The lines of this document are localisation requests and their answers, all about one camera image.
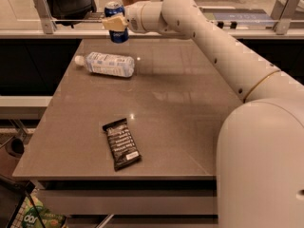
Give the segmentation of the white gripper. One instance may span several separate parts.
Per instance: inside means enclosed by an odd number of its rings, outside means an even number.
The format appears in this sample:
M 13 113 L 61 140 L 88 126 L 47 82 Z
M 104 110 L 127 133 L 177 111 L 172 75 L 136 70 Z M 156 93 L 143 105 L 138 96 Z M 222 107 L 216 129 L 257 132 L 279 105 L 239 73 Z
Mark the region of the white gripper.
M 142 19 L 143 8 L 146 5 L 147 3 L 145 1 L 140 1 L 132 5 L 128 5 L 124 8 L 125 17 L 119 13 L 111 17 L 104 18 L 102 20 L 102 24 L 106 30 L 121 32 L 129 27 L 133 32 L 146 33 Z

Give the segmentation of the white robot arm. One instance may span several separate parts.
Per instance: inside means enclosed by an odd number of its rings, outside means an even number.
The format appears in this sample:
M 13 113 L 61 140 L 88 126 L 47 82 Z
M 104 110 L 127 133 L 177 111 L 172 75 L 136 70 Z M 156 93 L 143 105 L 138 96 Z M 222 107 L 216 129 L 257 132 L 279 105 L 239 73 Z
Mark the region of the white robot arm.
M 241 99 L 218 135 L 219 228 L 304 228 L 302 84 L 208 21 L 194 0 L 136 2 L 103 24 L 185 36 Z

